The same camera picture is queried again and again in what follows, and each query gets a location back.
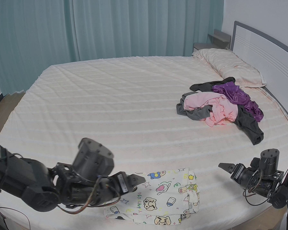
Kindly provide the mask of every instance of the floor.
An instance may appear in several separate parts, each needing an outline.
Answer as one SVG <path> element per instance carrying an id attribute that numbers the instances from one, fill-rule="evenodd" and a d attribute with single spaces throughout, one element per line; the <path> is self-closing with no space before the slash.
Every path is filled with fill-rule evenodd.
<path id="1" fill-rule="evenodd" d="M 0 102 L 0 132 L 7 121 L 8 116 L 17 106 L 23 95 L 24 92 L 6 95 Z M 278 223 L 285 211 L 286 208 L 276 210 L 273 207 L 269 207 L 259 216 L 228 230 L 268 230 Z"/>

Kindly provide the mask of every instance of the curtain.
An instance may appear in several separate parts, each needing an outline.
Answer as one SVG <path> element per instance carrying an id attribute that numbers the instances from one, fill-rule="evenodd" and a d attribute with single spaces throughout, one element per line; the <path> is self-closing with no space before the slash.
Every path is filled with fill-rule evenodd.
<path id="1" fill-rule="evenodd" d="M 221 29 L 224 0 L 0 0 L 0 88 L 47 67 L 126 56 L 191 56 Z"/>

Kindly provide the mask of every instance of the mattress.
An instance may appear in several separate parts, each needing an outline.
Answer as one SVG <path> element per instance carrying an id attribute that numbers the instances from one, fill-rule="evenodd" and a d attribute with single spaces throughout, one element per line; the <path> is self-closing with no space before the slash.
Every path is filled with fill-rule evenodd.
<path id="1" fill-rule="evenodd" d="M 200 211 L 181 225 L 154 229 L 225 230 L 262 212 L 243 190 L 218 168 L 223 163 L 250 164 L 268 148 L 280 150 L 279 169 L 288 168 L 288 117 L 265 90 L 243 88 L 264 112 L 259 127 L 264 140 L 253 146 L 230 122 L 209 127 L 177 115 L 176 104 L 194 83 L 222 80 L 194 57 L 128 57 L 53 65 L 47 68 L 12 111 L 0 144 L 37 159 L 47 167 L 72 163 L 83 137 L 102 143 L 114 154 L 118 171 L 194 169 L 200 188 Z M 265 199 L 253 196 L 253 204 Z M 144 224 L 106 219 L 103 209 L 69 215 L 56 208 L 40 213 L 21 199 L 2 192 L 0 206 L 28 216 L 32 229 L 147 229 Z M 28 227 L 18 212 L 2 210 Z"/>

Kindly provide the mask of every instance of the pillowcase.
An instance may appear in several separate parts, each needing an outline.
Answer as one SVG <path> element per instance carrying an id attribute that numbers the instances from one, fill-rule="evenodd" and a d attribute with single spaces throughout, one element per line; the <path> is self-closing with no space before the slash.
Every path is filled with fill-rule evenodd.
<path id="1" fill-rule="evenodd" d="M 218 48 L 204 48 L 192 54 L 194 57 L 207 61 L 223 79 L 234 77 L 235 84 L 240 87 L 262 87 L 267 83 L 261 78 L 260 72 L 239 59 L 232 51 Z"/>

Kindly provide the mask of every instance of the clothing pile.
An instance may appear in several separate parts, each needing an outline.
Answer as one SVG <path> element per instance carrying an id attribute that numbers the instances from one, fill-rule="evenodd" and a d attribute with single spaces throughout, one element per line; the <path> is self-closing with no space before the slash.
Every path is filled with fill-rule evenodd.
<path id="1" fill-rule="evenodd" d="M 137 224 L 179 225 L 198 212 L 199 188 L 194 171 L 182 168 L 137 174 L 146 182 L 115 205 L 105 207 L 105 217 Z"/>
<path id="2" fill-rule="evenodd" d="M 234 77 L 194 84 L 190 90 L 192 92 L 183 94 L 177 104 L 177 114 L 188 116 L 192 120 L 205 121 L 210 127 L 226 125 L 226 118 L 240 127 L 253 145 L 263 140 L 264 133 L 258 122 L 264 114 L 256 102 L 235 85 Z"/>

